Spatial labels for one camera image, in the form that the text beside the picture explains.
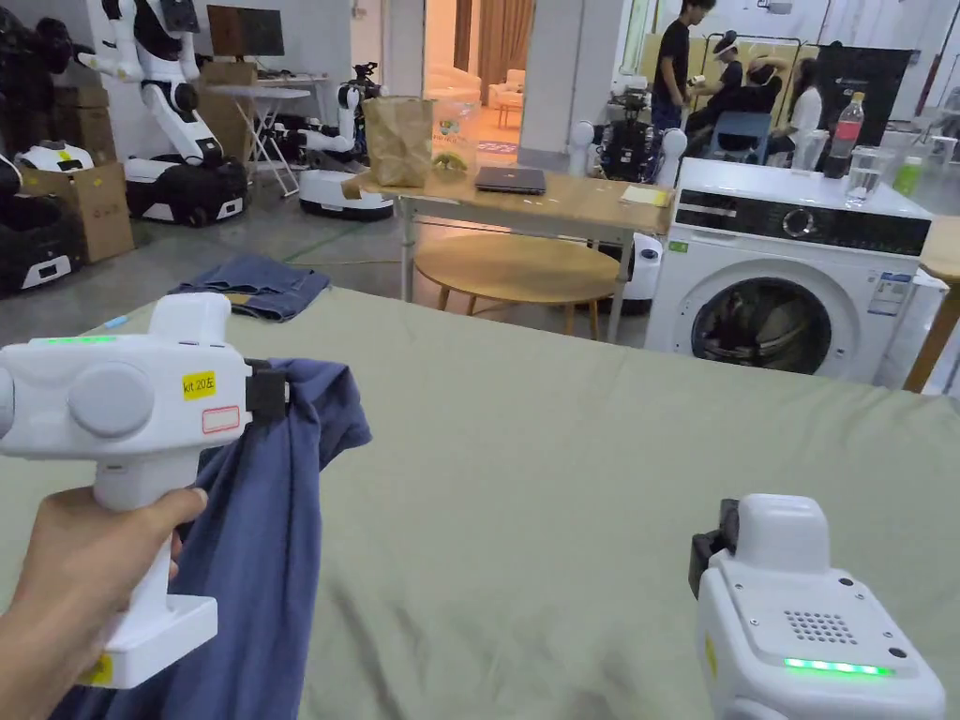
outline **notepad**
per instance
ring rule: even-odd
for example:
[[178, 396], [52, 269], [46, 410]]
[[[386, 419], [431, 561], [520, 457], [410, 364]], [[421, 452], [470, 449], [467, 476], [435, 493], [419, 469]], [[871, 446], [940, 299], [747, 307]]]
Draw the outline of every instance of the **notepad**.
[[653, 205], [654, 207], [666, 207], [670, 199], [670, 194], [663, 190], [655, 190], [649, 187], [636, 187], [631, 185], [623, 192], [620, 200], [625, 203], [637, 203]]

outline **cable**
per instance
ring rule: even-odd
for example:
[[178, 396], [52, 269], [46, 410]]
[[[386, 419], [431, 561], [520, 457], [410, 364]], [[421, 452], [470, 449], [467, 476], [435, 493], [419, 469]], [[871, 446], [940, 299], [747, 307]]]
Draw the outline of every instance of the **cable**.
[[295, 268], [326, 268], [344, 265], [399, 265], [400, 260], [345, 260], [344, 262], [288, 262]]

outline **finger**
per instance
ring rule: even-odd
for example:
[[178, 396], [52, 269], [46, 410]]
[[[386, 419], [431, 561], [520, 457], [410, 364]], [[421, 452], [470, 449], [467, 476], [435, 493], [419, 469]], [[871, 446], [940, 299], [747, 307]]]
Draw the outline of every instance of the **finger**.
[[183, 552], [183, 540], [180, 539], [180, 533], [174, 531], [174, 538], [170, 543], [170, 559], [176, 560]]
[[204, 511], [206, 501], [206, 492], [200, 488], [174, 490], [144, 510], [157, 534], [166, 539], [178, 525], [197, 519]]

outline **control panel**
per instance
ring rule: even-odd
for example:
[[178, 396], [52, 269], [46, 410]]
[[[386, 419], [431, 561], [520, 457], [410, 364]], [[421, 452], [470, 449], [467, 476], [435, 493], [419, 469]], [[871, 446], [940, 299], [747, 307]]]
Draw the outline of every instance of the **control panel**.
[[681, 192], [674, 222], [695, 228], [913, 257], [920, 256], [930, 230], [930, 221], [919, 218], [772, 203], [696, 190]]

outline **bed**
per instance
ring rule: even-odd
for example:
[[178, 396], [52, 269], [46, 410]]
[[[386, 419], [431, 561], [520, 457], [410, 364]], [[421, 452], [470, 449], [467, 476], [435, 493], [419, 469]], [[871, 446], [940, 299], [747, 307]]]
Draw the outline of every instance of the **bed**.
[[[122, 329], [143, 331], [149, 310]], [[350, 364], [374, 441], [323, 476], [300, 717], [706, 718], [686, 580], [719, 501], [808, 494], [960, 718], [960, 416], [928, 398], [725, 367], [333, 289], [252, 357]], [[90, 477], [0, 460], [0, 589], [40, 498]]]

